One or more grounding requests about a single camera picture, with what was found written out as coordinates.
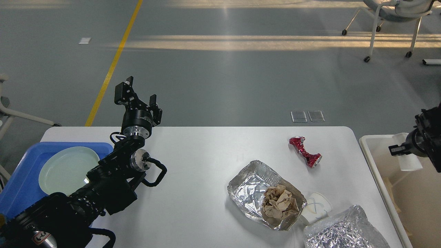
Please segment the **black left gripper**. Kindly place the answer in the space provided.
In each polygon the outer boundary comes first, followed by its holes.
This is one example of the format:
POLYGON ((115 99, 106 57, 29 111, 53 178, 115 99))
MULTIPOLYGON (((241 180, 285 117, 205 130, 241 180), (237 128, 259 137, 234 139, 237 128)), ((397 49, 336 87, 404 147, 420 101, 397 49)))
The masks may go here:
POLYGON ((140 136, 147 139, 152 134, 153 127, 161 123, 163 110, 156 102, 156 94, 150 96, 147 108, 142 106, 133 89, 134 77, 130 76, 115 87, 114 103, 126 108, 123 115, 121 133, 124 136, 140 136))

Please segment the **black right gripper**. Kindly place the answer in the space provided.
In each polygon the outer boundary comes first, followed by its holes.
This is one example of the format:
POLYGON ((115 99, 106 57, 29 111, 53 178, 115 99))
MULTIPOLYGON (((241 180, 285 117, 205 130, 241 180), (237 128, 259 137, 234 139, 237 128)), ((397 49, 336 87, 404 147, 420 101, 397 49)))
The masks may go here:
POLYGON ((423 137, 418 129, 414 129, 406 137, 405 143, 401 145, 391 145, 388 147, 391 156, 402 156, 414 154, 418 157, 428 157, 423 147, 423 137))

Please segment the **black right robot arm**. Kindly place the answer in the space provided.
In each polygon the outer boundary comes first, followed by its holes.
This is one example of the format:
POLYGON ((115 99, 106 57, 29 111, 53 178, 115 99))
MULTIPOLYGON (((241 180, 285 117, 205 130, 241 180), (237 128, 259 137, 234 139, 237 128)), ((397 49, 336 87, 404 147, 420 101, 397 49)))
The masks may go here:
POLYGON ((389 146, 392 156, 414 154, 428 157, 438 173, 441 172, 441 105, 431 109, 422 109, 415 116, 414 130, 400 145, 389 146))

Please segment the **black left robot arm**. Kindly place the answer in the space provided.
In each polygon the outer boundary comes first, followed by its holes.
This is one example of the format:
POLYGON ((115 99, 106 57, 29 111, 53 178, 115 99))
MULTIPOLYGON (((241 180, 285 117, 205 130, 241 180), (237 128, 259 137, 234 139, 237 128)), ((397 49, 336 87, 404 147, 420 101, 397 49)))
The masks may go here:
POLYGON ((88 182, 69 196, 52 193, 8 221, 1 228, 2 248, 85 248, 93 236, 106 236, 112 248, 116 235, 93 228, 99 216, 113 215, 137 200, 136 188, 156 187, 167 168, 143 149, 152 128, 161 123, 156 94, 146 104, 133 89, 134 77, 115 87, 114 102, 125 107, 113 151, 88 171, 88 182))

